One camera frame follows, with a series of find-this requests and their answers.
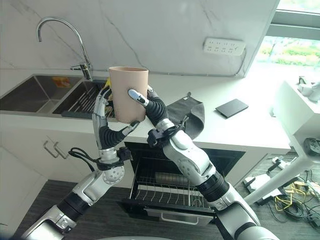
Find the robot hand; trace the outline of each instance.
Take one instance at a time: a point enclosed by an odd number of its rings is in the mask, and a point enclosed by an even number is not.
[[[148,86],[147,98],[134,89],[130,89],[128,94],[133,100],[144,106],[146,116],[157,129],[165,131],[166,129],[174,126],[174,124],[169,120],[166,105],[152,87]]]
[[[110,95],[110,87],[103,88],[95,99],[92,113],[93,130],[101,158],[104,157],[101,156],[103,151],[115,147],[139,125],[139,122],[135,121],[119,131],[114,131],[109,128],[105,115],[105,107],[108,105],[108,97]]]

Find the cabinet door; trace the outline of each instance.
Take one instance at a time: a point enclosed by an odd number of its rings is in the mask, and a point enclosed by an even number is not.
[[[0,147],[0,235],[14,234],[45,180]]]
[[[44,129],[6,128],[2,133],[2,144],[46,178],[78,182],[82,178],[81,172],[58,155],[54,149],[55,140],[49,136],[50,133],[51,131]]]
[[[51,139],[58,142],[58,147],[63,151],[63,153],[67,153],[71,148],[77,147],[83,149],[93,159],[99,157],[98,146],[94,133],[50,131],[48,132],[48,135]],[[122,146],[125,146],[124,142],[117,145],[116,149]],[[90,173],[88,165],[80,158],[69,155],[65,161],[70,162],[70,164],[81,173],[81,178],[78,179],[78,182]],[[91,165],[95,169],[97,168],[95,163],[92,162]],[[124,169],[124,177],[115,185],[115,187],[131,188],[134,179],[134,171],[129,161],[124,162]]]

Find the white wall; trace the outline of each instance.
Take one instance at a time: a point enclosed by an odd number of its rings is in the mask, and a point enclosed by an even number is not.
[[[146,67],[154,72],[243,76],[279,0],[3,0],[1,68],[68,69],[81,61],[76,37],[61,23],[42,30],[47,16],[80,32],[93,67]],[[205,38],[243,40],[242,56],[204,53]]]
[[[47,179],[0,146],[0,233],[15,233]]]

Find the drawer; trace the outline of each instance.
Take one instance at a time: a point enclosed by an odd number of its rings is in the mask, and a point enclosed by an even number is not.
[[[213,223],[214,211],[197,187],[184,177],[160,148],[125,142],[132,153],[134,180],[128,198],[118,204],[130,217],[187,225]],[[226,175],[244,152],[204,149]]]

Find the window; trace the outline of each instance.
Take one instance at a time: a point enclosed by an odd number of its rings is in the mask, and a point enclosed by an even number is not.
[[[281,0],[266,35],[320,41],[320,0]]]
[[[320,14],[319,0],[281,0],[278,9]]]
[[[260,63],[295,66],[304,72],[320,72],[320,41],[265,36],[256,56]]]
[[[280,0],[255,60],[320,76],[320,0]]]

